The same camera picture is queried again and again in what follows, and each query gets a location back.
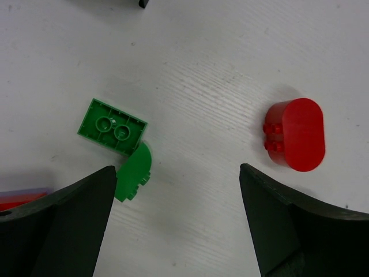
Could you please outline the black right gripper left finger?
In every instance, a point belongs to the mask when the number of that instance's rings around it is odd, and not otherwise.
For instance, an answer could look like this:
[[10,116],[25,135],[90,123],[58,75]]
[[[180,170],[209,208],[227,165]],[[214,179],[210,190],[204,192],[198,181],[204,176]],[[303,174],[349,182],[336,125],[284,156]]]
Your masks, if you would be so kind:
[[106,166],[1,212],[1,276],[93,276],[116,183]]

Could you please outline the red and purple lego brick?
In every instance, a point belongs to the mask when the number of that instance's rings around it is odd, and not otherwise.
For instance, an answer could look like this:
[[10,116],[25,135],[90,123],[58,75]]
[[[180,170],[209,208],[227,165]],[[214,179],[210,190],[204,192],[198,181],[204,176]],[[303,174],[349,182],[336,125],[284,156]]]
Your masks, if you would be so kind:
[[1,212],[30,203],[52,193],[49,188],[35,188],[1,192]]

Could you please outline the green rectangular lego brick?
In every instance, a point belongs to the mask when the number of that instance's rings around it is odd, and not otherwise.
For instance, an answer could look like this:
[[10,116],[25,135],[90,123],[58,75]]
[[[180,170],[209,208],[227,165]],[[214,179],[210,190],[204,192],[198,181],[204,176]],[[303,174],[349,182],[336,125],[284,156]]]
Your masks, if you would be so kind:
[[119,154],[137,149],[147,123],[100,100],[92,99],[78,134]]

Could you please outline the green rounded lego brick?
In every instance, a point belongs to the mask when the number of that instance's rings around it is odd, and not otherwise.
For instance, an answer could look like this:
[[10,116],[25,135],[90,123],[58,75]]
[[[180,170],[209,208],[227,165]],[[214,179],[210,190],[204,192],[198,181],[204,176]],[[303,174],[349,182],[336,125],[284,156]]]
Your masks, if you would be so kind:
[[151,165],[151,151],[146,143],[141,143],[116,173],[115,198],[120,202],[132,200],[139,186],[149,181]]

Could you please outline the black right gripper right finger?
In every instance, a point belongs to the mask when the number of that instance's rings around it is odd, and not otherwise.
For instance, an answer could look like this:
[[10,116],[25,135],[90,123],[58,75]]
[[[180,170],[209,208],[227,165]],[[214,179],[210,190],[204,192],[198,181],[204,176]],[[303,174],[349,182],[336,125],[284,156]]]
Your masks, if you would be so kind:
[[261,276],[368,276],[368,214],[317,200],[249,164],[239,182]]

